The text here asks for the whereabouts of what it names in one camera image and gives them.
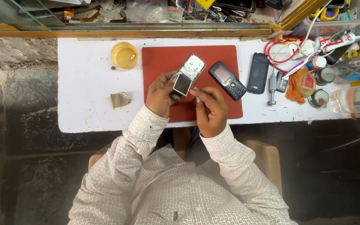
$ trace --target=chair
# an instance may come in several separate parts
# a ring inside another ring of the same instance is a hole
[[[271,181],[277,187],[279,194],[282,195],[280,158],[277,148],[260,141],[245,140],[240,142],[250,147],[255,152],[256,158],[254,163],[269,179],[269,181]],[[88,163],[88,171],[90,171],[91,167],[107,152],[111,145],[112,142],[91,156]]]

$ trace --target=white patterned shirt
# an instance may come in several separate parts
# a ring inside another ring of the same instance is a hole
[[[150,155],[168,121],[142,107],[83,177],[70,225],[297,224],[229,125],[216,137],[201,136],[212,159],[198,167],[170,144]]]

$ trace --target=man's left hand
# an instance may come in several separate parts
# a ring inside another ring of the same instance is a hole
[[[149,87],[145,105],[153,113],[163,118],[169,118],[169,107],[175,102],[169,94],[173,91],[174,83],[168,83],[176,70],[161,74]]]

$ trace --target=person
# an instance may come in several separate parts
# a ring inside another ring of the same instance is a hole
[[[150,155],[169,121],[175,100],[167,81],[175,72],[161,74],[149,86],[145,105],[123,136],[83,177],[69,224],[297,224],[277,188],[253,163],[254,152],[234,139],[217,88],[189,91],[211,159],[197,167],[170,144]],[[219,184],[223,178],[226,185]]]

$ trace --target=white table surface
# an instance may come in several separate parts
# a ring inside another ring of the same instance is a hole
[[[139,54],[137,65],[124,70],[114,66],[110,51],[118,41],[78,41],[77,38],[58,38],[58,124],[62,132],[77,133],[91,131],[123,130],[144,104],[142,74],[142,48],[159,46],[235,45],[237,48],[240,81],[246,85],[254,52],[263,52],[266,42],[261,40],[239,41],[238,39],[138,39],[127,40]],[[280,48],[273,47],[272,54]],[[277,60],[289,57],[288,49],[278,54]],[[280,67],[287,70],[300,60],[290,60]],[[229,119],[230,124],[263,122],[286,122],[303,120],[325,120],[350,118],[349,114],[332,113],[328,108],[316,109],[308,102],[299,105],[276,91],[276,105],[268,105],[269,82],[261,95],[247,92],[242,97],[243,114],[239,119]],[[342,88],[327,84],[328,93]],[[125,91],[132,102],[113,110],[110,94]],[[195,126],[195,121],[168,123],[167,127]]]

